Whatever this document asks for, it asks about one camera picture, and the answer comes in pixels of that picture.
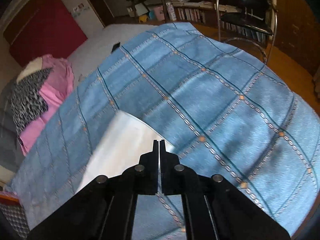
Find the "white pants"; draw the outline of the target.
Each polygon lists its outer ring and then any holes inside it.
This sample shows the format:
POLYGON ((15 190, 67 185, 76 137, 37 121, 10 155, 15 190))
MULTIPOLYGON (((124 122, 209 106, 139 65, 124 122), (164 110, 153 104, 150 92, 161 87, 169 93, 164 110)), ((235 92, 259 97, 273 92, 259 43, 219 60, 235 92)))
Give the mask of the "white pants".
POLYGON ((142 154, 152 151, 154 140, 164 139, 142 120, 118 111, 90 157, 77 192, 99 175, 121 175, 138 164, 142 154))

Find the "pink garment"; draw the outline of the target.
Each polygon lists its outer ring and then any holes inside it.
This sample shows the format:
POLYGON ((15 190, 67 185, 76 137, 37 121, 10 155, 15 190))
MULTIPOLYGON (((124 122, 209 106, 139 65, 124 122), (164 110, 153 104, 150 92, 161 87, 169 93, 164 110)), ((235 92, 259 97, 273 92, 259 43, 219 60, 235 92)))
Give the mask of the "pink garment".
POLYGON ((20 135, 23 155, 27 155, 46 123, 54 115, 60 105, 71 94, 74 86, 72 65, 66 59, 54 58, 47 54, 30 61, 16 79, 17 84, 31 77, 40 70, 50 68, 51 71, 40 88, 40 96, 48 105, 48 111, 33 120, 20 135))

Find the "grey pillow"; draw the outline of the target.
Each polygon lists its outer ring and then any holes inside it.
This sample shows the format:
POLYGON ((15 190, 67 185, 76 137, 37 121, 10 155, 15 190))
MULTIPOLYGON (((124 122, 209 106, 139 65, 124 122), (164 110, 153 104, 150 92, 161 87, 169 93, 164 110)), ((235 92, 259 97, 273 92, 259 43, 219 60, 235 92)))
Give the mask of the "grey pillow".
POLYGON ((17 172, 24 160, 18 141, 16 125, 11 111, 12 88, 16 78, 10 80, 1 91, 1 166, 17 172))

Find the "small black object on bed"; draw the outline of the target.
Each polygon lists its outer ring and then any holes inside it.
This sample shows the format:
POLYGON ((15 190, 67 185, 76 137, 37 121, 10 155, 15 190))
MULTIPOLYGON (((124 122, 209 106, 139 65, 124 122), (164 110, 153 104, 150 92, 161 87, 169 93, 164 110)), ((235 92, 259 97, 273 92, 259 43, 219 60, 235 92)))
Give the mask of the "small black object on bed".
POLYGON ((120 47, 120 42, 113 45, 111 53, 113 53, 115 50, 117 50, 120 47))

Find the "leopard print garment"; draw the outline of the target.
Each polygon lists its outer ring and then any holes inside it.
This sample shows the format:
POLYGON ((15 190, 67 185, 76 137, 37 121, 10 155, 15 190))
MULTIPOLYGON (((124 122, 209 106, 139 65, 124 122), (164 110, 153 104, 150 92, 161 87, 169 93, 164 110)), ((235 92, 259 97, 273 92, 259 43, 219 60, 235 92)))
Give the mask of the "leopard print garment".
POLYGON ((48 111, 48 104, 40 95, 40 89, 51 72, 52 68, 44 68, 13 85, 11 111, 18 136, 32 121, 48 111))

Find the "dark shelf with bottles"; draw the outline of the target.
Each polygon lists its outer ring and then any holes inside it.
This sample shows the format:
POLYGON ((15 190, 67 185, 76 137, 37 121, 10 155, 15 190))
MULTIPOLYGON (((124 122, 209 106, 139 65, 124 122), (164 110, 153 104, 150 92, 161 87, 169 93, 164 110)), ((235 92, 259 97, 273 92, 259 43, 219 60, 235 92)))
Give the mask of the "dark shelf with bottles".
POLYGON ((129 14, 133 15, 136 23, 143 23, 140 16, 146 15, 150 20, 165 21, 164 16, 165 2, 164 0, 125 0, 130 3, 127 7, 129 14))

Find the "wooden bookshelf with books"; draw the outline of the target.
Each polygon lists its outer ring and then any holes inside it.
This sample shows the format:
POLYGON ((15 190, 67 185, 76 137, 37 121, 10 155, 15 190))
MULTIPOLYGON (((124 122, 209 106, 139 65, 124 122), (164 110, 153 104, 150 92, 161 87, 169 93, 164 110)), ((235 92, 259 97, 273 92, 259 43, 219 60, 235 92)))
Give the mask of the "wooden bookshelf with books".
MULTIPOLYGON (((175 12, 176 18, 181 22, 190 22, 217 28, 215 0, 170 0, 167 6, 168 12, 175 12)), ((236 7, 229 5, 229 0, 220 0, 221 12, 235 12, 236 7)), ((249 38, 261 39, 255 33, 243 29, 222 24, 221 38, 238 37, 240 34, 249 38)))

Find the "black metal chair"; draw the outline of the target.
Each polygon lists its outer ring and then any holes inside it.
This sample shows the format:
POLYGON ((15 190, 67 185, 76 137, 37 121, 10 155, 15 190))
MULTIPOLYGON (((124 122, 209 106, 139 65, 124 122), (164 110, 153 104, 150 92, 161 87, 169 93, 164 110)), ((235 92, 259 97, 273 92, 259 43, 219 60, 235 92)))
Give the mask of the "black metal chair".
POLYGON ((222 24, 253 32, 261 39, 249 38, 245 34, 240 34, 238 37, 225 39, 223 43, 236 40, 249 42, 260 50, 263 63, 268 64, 278 30, 276 6, 269 0, 229 0, 229 5, 236 7, 236 11, 221 12, 220 0, 215 1, 218 40, 221 41, 222 24))

